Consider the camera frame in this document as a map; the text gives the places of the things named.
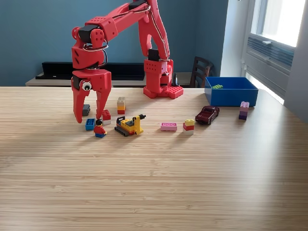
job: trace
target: red robotic arm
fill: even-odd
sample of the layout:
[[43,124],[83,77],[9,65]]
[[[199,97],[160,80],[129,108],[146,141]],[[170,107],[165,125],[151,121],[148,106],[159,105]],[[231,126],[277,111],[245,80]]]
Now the red robotic arm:
[[[183,88],[171,84],[173,61],[167,34],[159,15],[157,0],[134,0],[126,3],[107,16],[97,16],[75,27],[73,38],[77,41],[72,48],[73,72],[72,90],[74,94],[74,114],[78,123],[82,122],[82,108],[90,90],[97,92],[96,118],[102,116],[111,91],[111,73],[100,69],[104,63],[108,42],[121,31],[139,22],[139,36],[143,55],[148,57],[144,63],[147,86],[143,92],[150,98],[176,98],[183,94]],[[152,50],[153,37],[158,50]]]

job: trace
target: red toy car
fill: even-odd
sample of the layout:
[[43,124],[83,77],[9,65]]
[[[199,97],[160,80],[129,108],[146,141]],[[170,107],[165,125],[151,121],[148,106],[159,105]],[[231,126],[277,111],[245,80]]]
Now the red toy car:
[[219,107],[205,106],[202,108],[202,111],[196,116],[195,120],[201,124],[211,124],[218,115]]

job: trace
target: wall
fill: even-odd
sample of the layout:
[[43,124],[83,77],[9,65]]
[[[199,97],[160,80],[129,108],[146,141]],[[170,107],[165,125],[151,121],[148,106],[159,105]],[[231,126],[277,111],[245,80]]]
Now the wall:
[[229,0],[220,76],[239,77],[249,1]]
[[211,61],[220,76],[228,0],[199,0],[196,56]]
[[308,1],[306,1],[284,105],[308,123]]
[[[24,86],[42,72],[45,61],[71,61],[71,31],[130,0],[0,1],[0,86]],[[175,71],[190,72],[195,56],[198,0],[158,0]],[[109,43],[110,62],[143,62],[138,25]]]

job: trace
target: googly eye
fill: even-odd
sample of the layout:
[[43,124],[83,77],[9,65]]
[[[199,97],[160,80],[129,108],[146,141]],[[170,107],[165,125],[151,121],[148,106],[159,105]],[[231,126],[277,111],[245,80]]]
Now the googly eye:
[[92,85],[91,85],[90,82],[84,82],[82,84],[82,89],[85,90],[85,91],[89,91],[89,90],[91,90],[91,88],[92,88]]

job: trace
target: blue bin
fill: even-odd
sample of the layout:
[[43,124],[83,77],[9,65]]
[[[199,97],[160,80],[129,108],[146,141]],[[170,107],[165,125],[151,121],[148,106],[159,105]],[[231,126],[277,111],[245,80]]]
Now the blue bin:
[[[215,85],[223,89],[212,89]],[[236,106],[242,101],[254,107],[257,102],[258,88],[244,77],[206,77],[205,95],[212,106]]]

